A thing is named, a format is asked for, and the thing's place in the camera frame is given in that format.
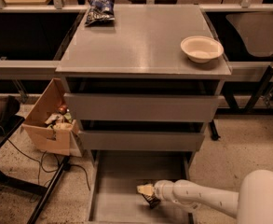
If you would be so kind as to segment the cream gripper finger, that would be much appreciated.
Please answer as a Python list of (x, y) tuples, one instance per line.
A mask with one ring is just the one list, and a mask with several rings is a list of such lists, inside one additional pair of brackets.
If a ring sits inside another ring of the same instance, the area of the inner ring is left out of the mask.
[(137, 187), (137, 191), (142, 195), (152, 196), (154, 194), (154, 185), (153, 184), (139, 185)]

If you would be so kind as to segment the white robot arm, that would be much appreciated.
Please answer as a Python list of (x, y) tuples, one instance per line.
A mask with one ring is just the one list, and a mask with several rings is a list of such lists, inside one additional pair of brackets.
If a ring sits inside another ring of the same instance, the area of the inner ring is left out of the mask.
[(233, 217), (237, 224), (273, 224), (273, 172), (256, 170), (245, 176), (239, 192), (200, 186), (180, 179), (139, 185), (137, 191), (154, 208), (170, 202), (193, 213), (200, 204)]

